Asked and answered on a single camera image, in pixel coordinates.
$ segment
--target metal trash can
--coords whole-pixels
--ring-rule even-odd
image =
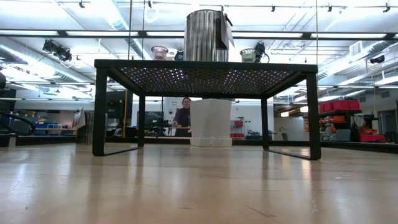
[[[221,11],[199,10],[187,16],[184,40],[184,60],[227,62],[228,50],[217,49],[221,32]]]

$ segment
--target glass bowl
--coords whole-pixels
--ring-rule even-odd
[[[169,50],[162,46],[153,46],[151,49],[152,55],[155,60],[166,60]]]
[[[242,62],[254,62],[256,61],[256,50],[244,49],[241,50]]]

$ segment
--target shelf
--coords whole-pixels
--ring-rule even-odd
[[[316,65],[158,60],[95,60],[108,76],[146,96],[265,98],[305,80]]]
[[[336,111],[329,111],[324,113],[319,113],[319,117],[327,117],[330,115],[346,115],[346,114],[358,114],[362,113],[361,110],[336,110]]]

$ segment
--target person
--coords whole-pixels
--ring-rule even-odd
[[[189,127],[191,125],[190,117],[190,106],[191,106],[191,99],[189,97],[185,97],[182,100],[182,108],[178,109],[177,112],[175,113],[174,119],[173,119],[173,127]],[[191,137],[191,133],[188,132],[189,128],[186,129],[176,129],[175,130],[175,136],[178,137]]]

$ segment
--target table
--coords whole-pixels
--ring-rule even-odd
[[[104,152],[107,77],[139,96],[138,126],[145,125],[146,96],[251,98],[261,99],[262,133],[267,136],[267,99],[303,80],[307,81],[310,155],[269,149],[268,138],[262,138],[265,151],[302,159],[321,158],[318,123],[316,65],[184,62],[156,60],[95,60],[96,97],[93,137],[94,156],[108,156],[144,147],[144,129],[138,129],[138,146],[118,152]]]

